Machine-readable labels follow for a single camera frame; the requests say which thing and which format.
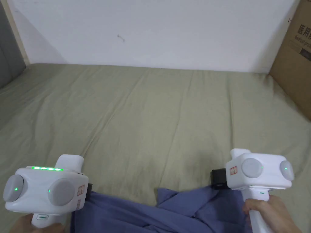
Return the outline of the person's left hand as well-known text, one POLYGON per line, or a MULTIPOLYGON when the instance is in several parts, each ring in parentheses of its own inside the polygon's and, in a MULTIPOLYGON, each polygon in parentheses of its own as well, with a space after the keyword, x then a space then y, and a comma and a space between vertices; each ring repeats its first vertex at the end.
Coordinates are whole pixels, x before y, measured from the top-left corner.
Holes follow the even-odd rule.
POLYGON ((10 233, 64 233, 65 229, 61 223, 54 223, 45 228, 36 228, 31 224, 33 214, 28 214, 20 217, 13 227, 10 229, 10 233))

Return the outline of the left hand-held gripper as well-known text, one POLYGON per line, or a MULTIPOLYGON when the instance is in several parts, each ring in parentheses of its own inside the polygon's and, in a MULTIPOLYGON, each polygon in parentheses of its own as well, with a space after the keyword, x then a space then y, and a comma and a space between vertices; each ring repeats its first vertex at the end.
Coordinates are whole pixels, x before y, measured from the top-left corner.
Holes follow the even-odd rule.
POLYGON ((33 214, 31 224, 45 228, 65 224, 67 215, 84 207, 92 184, 82 173, 84 158, 63 154, 54 167, 19 168, 4 188, 5 208, 33 214))

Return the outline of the person's right hand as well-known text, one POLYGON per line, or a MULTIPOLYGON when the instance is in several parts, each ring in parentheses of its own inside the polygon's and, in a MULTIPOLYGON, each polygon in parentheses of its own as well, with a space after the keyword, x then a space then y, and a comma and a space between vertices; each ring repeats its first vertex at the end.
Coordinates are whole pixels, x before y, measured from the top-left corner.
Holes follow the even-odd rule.
POLYGON ((243 212, 249 215, 250 211, 258 211, 274 233, 302 232, 294 223, 288 209, 278 196, 270 195, 269 201, 247 199, 243 206, 243 212))

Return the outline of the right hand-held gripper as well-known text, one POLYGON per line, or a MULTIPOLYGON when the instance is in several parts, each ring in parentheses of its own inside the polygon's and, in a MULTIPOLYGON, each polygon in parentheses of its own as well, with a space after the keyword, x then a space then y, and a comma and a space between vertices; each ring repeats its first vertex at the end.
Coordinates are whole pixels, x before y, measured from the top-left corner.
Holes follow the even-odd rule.
MULTIPOLYGON (((284 190, 292 186, 293 167, 284 156, 239 148, 232 149, 230 154, 232 159, 225 168, 210 173, 213 189, 240 191, 244 201, 269 201, 271 190, 284 190)), ((249 218, 254 233, 273 233, 258 211, 250 211, 249 218)))

